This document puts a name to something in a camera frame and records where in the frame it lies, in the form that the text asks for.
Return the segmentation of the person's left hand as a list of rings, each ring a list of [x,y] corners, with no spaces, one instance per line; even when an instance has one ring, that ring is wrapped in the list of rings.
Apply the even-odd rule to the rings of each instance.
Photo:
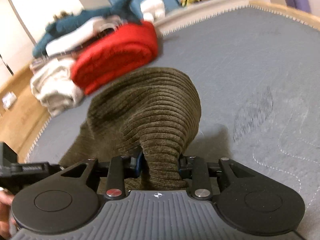
[[[8,190],[1,187],[0,191],[0,201],[1,201],[1,217],[0,217],[0,227],[1,227],[1,239],[10,239],[12,228],[17,227],[16,220],[11,215],[11,205],[14,200],[14,195]]]

